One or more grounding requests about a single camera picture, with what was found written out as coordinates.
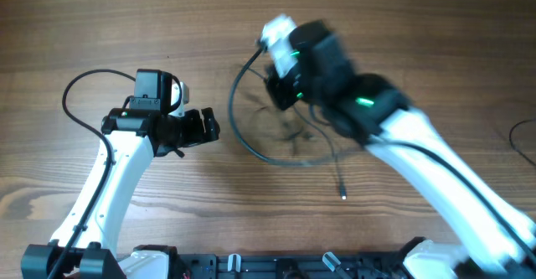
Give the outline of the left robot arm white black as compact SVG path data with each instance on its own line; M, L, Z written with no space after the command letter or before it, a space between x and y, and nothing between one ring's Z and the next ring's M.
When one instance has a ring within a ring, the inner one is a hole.
M190 278L174 246L140 245L116 258L121 225L136 186L154 158L219 138L207 107L185 110L188 87L161 70L138 70L133 95L105 116L98 155L78 199L46 245L29 245L21 260L25 278Z

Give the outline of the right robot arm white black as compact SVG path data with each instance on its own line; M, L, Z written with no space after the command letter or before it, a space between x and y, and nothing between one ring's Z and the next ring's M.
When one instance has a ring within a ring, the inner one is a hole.
M451 227L455 245L424 239L402 256L414 278L535 275L535 223L497 195L442 139L428 116L381 75L357 72L322 21L286 15L260 35L273 70L267 90L280 109L318 106L333 130L402 175Z

